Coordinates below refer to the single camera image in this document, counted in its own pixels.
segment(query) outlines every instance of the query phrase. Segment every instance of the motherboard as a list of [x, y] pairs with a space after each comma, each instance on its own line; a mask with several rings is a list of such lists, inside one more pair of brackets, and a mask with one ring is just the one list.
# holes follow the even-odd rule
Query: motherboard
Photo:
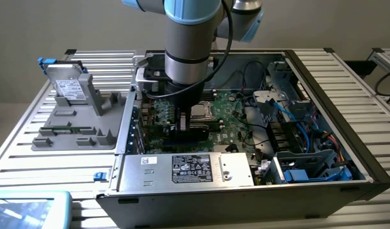
[[142, 104], [144, 131], [146, 136], [145, 154], [186, 152], [245, 152], [250, 157], [254, 147], [244, 144], [252, 142], [249, 127], [232, 115], [241, 109], [237, 93], [216, 92], [212, 99], [198, 102], [192, 107], [190, 124], [208, 125], [208, 139], [200, 142], [170, 142], [160, 137], [161, 132], [174, 123], [174, 108], [166, 100], [153, 100]]

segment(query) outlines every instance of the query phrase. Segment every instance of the tablet screen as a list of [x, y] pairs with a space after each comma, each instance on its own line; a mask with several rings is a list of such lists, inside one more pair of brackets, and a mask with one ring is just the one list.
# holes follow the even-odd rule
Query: tablet screen
[[41, 229], [51, 199], [0, 199], [0, 228]]

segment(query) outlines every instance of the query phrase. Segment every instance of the blue latch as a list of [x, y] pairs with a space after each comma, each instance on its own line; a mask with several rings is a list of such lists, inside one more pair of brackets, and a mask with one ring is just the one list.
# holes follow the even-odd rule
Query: blue latch
[[328, 168], [324, 170], [321, 177], [308, 178], [304, 169], [289, 169], [282, 172], [284, 180], [288, 183], [322, 182], [322, 181], [345, 181], [352, 180], [352, 175], [345, 166]]
[[46, 73], [46, 70], [45, 70], [43, 67], [42, 67], [42, 57], [37, 58], [37, 64], [39, 65], [39, 68], [41, 68], [41, 70], [42, 70], [42, 73], [46, 75], [46, 74], [47, 74], [47, 73]]
[[106, 181], [106, 173], [102, 173], [102, 172], [94, 173], [93, 181]]
[[57, 60], [55, 59], [45, 59], [42, 63], [43, 64], [54, 64], [54, 63], [57, 63]]

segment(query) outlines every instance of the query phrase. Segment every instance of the silver metal plate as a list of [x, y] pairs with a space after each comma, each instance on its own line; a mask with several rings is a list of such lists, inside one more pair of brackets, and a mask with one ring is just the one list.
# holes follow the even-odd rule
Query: silver metal plate
[[245, 153], [125, 157], [119, 192], [178, 192], [182, 189], [194, 191], [201, 188], [240, 186], [253, 186]]

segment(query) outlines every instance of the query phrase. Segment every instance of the sticker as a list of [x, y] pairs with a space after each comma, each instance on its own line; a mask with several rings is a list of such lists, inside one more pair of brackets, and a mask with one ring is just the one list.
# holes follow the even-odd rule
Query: sticker
[[85, 100], [85, 96], [77, 80], [55, 80], [62, 96], [67, 100]]
[[157, 157], [141, 157], [141, 165], [149, 165], [157, 163]]
[[173, 183], [212, 182], [213, 174], [209, 155], [172, 156]]

